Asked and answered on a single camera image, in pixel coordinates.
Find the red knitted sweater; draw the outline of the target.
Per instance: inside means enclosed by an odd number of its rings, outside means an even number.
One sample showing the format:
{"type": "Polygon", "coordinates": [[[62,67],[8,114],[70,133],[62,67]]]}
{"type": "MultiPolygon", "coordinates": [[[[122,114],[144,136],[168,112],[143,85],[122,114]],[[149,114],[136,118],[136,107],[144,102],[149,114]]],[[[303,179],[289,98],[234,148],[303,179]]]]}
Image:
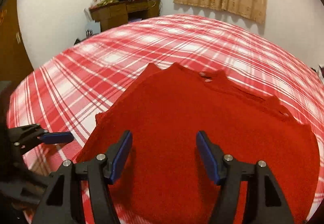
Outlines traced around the red knitted sweater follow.
{"type": "Polygon", "coordinates": [[[106,111],[76,157],[93,159],[124,131],[132,147],[114,203],[151,223],[207,223],[215,204],[236,203],[217,218],[274,218],[288,205],[306,220],[320,171],[317,140],[275,96],[255,94],[225,72],[149,64],[106,111]]]}

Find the red white plaid bedsheet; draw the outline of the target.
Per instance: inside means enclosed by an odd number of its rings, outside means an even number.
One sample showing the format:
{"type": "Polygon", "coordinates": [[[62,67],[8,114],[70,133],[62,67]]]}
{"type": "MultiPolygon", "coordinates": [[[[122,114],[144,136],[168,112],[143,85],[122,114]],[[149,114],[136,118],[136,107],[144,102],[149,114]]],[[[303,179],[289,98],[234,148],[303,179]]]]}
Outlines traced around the red white plaid bedsheet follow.
{"type": "Polygon", "coordinates": [[[73,158],[108,110],[149,63],[226,72],[236,84],[275,95],[311,126],[323,150],[323,83],[301,60],[241,27],[196,15],[166,15],[123,25],[61,52],[23,80],[11,96],[9,127],[38,123],[71,131],[66,146],[40,146],[24,159],[29,168],[54,171],[73,158]]]}

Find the brown wooden door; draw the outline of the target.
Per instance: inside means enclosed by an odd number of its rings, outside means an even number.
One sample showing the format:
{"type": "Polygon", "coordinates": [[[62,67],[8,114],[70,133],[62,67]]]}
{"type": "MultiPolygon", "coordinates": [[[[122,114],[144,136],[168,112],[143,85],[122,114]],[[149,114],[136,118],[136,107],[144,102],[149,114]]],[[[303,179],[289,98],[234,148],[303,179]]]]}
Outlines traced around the brown wooden door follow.
{"type": "Polygon", "coordinates": [[[17,0],[5,0],[1,6],[0,67],[1,80],[16,85],[33,72],[20,33],[17,0]]]}

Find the white paper bag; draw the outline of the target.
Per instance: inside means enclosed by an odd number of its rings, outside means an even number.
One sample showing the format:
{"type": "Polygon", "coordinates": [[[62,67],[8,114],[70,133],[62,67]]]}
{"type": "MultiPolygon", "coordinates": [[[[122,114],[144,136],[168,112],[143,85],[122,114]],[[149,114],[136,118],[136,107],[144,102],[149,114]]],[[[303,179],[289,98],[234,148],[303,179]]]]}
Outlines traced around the white paper bag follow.
{"type": "Polygon", "coordinates": [[[96,21],[88,22],[85,28],[85,33],[87,38],[101,33],[100,22],[96,22],[96,21]]]}

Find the dark wooden desk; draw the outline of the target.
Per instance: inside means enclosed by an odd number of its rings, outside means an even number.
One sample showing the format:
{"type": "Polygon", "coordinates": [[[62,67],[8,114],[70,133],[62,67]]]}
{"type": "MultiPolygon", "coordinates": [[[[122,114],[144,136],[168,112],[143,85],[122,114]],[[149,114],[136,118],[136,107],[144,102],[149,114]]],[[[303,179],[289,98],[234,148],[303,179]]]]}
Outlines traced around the dark wooden desk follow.
{"type": "Polygon", "coordinates": [[[160,16],[161,0],[128,0],[90,8],[92,19],[100,23],[101,31],[160,16]]]}

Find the grey patterned pillow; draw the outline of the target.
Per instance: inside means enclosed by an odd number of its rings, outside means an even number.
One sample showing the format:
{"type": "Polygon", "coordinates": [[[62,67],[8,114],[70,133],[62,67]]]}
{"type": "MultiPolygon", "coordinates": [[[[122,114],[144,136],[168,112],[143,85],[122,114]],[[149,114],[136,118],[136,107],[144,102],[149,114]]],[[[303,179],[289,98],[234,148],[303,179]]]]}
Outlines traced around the grey patterned pillow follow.
{"type": "Polygon", "coordinates": [[[324,66],[319,65],[319,69],[317,72],[319,79],[321,80],[322,83],[324,83],[324,66]]]}

